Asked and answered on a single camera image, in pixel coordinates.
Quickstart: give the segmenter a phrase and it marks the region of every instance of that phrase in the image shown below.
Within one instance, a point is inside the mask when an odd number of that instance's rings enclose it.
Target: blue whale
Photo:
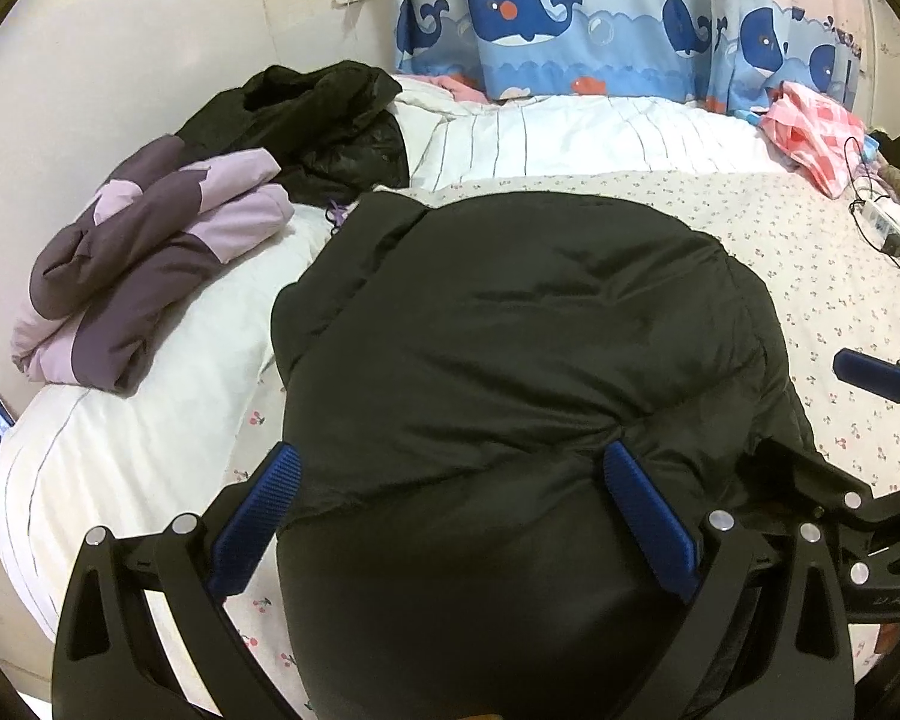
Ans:
[[[443,31],[443,20],[440,14],[450,10],[447,0],[437,0],[432,5],[420,5],[420,16],[425,19],[433,18],[434,30],[424,32],[413,15],[413,4],[410,0],[404,0],[400,4],[400,16],[396,20],[396,47],[402,53],[412,54],[418,49],[429,49],[440,39]]]
[[[674,51],[687,52],[687,56],[693,52],[703,53],[710,48],[713,39],[713,22],[701,16],[697,25],[706,29],[706,38],[701,38],[693,26],[693,16],[684,4],[683,0],[667,0],[663,4],[663,28],[670,39],[670,45]]]
[[[837,64],[837,49],[835,46],[818,46],[810,55],[810,77],[818,92],[826,93],[833,80],[833,68]]]
[[[772,76],[783,67],[783,52],[773,31],[773,9],[762,7],[746,14],[740,25],[740,49],[744,59],[763,71],[764,76]]]
[[[535,43],[562,35],[573,20],[573,6],[583,0],[550,0],[563,5],[566,16],[555,20],[540,0],[466,0],[473,31],[481,40],[500,45]]]

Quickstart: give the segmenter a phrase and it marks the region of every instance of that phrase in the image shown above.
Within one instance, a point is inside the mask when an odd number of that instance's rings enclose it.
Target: pink checkered cloth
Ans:
[[[770,141],[806,167],[823,194],[837,199],[850,186],[852,170],[860,165],[860,148],[866,136],[864,122],[836,100],[799,83],[785,81],[778,95],[779,99],[760,119],[760,128]],[[849,138],[856,138],[859,146],[847,146]]]

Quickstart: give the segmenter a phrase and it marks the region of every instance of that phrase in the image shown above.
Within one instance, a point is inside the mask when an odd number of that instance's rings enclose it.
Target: lavender jacket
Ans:
[[[165,309],[293,215],[265,149],[181,167],[183,151],[141,148],[37,257],[10,341],[31,380],[133,391]]]

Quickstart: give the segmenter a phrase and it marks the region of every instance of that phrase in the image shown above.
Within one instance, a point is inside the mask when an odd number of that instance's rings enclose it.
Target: fish print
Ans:
[[[600,79],[591,76],[581,76],[570,84],[570,88],[577,95],[602,95],[607,96],[607,84]]]

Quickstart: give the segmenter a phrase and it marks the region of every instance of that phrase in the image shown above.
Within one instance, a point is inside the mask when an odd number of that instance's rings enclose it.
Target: black puffer jacket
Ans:
[[[369,194],[272,316],[303,483],[278,542],[320,720],[602,718],[682,619],[601,481],[725,502],[812,450],[763,283],[646,206]]]
[[[359,62],[307,74],[274,65],[216,95],[178,135],[187,161],[266,148],[293,202],[349,203],[378,184],[410,185],[403,135],[386,111],[399,93],[388,74]]]

